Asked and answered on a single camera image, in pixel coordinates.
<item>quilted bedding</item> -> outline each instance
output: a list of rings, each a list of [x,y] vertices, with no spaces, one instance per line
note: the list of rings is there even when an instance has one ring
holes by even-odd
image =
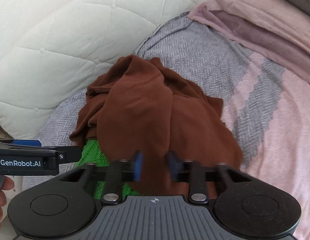
[[[222,119],[242,148],[242,169],[297,198],[303,215],[295,236],[309,239],[310,85],[186,15],[164,24],[135,53],[146,59],[160,57],[207,95],[224,99]],[[53,112],[38,136],[43,145],[71,144],[68,136],[84,95],[85,90]],[[62,171],[72,167],[66,164]],[[49,178],[24,177],[23,189]]]
[[[0,0],[0,125],[34,138],[53,110],[204,0]]]

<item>gray ribbed plate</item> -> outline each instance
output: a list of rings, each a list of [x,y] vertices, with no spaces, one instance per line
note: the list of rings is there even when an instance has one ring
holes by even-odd
[[[182,196],[128,196],[104,207],[84,230],[64,240],[240,240],[221,228],[208,209],[187,204]],[[282,240],[293,240],[286,236]],[[17,237],[15,240],[28,240]]]

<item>human hand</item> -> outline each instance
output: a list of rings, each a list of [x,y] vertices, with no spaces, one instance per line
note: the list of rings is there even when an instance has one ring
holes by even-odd
[[[1,188],[2,190],[0,190],[0,221],[2,220],[2,217],[3,217],[2,207],[6,205],[6,196],[3,190],[10,190],[13,188],[14,188],[14,181],[10,179],[9,177],[5,177],[4,183]]]

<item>black circular disc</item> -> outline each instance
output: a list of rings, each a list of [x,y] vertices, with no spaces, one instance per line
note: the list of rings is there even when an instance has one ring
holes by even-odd
[[[274,239],[297,226],[301,207],[290,194],[271,185],[240,182],[216,199],[214,214],[238,236]]]
[[[95,202],[72,182],[43,183],[18,194],[7,209],[9,220],[31,238],[59,238],[86,226]]]

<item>round metal pin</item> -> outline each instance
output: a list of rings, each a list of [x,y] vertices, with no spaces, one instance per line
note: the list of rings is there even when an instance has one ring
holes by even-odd
[[[196,194],[193,194],[193,195],[191,196],[191,198],[192,198],[192,200],[194,200],[194,201],[200,202],[200,201],[206,200],[207,197],[206,197],[204,194],[202,194],[202,193],[196,193]]]
[[[118,199],[119,199],[119,196],[118,196],[117,194],[114,194],[114,193],[108,193],[108,194],[104,195],[103,198],[104,198],[104,200],[106,200],[106,201],[112,202],[112,201],[118,200]]]

